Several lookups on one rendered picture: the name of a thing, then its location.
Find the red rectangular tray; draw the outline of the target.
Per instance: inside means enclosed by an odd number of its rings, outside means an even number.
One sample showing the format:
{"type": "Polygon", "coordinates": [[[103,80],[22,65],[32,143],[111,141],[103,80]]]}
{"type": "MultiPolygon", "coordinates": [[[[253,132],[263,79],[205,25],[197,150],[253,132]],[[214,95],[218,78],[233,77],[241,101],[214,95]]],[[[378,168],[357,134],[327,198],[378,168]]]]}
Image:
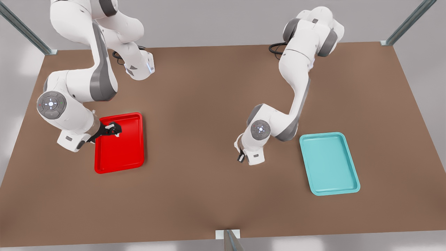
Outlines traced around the red rectangular tray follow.
{"type": "Polygon", "coordinates": [[[142,166],[145,161],[143,116],[139,112],[106,116],[100,121],[108,125],[116,122],[122,133],[101,136],[95,141],[94,170],[96,173],[112,173],[142,166]]]}

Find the teal rectangular tray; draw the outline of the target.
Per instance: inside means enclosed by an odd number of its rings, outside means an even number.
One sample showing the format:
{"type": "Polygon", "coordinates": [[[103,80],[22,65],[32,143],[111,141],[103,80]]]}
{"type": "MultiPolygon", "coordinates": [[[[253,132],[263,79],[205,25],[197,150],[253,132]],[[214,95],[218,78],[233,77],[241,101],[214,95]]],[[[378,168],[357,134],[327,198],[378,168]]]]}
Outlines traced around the teal rectangular tray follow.
{"type": "Polygon", "coordinates": [[[340,132],[299,139],[311,192],[316,196],[356,193],[360,182],[345,136],[340,132]]]}

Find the silver frame post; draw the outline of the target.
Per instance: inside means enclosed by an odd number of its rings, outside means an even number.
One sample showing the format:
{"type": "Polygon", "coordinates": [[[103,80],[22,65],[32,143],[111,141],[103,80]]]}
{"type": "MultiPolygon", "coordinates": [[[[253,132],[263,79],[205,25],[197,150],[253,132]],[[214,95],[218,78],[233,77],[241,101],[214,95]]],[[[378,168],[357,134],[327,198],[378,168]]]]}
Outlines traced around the silver frame post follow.
{"type": "Polygon", "coordinates": [[[437,0],[423,0],[389,38],[380,41],[380,45],[393,46],[436,2],[437,0]]]}
{"type": "Polygon", "coordinates": [[[1,0],[0,0],[0,15],[3,16],[19,33],[21,33],[25,38],[27,38],[40,52],[44,55],[56,55],[58,50],[53,50],[49,48],[46,43],[43,42],[37,35],[35,35],[32,30],[27,27],[24,22],[22,22],[19,17],[17,17],[13,11],[11,11],[1,0]]]}
{"type": "Polygon", "coordinates": [[[244,251],[241,245],[240,230],[216,230],[215,239],[223,239],[224,251],[244,251]]]}

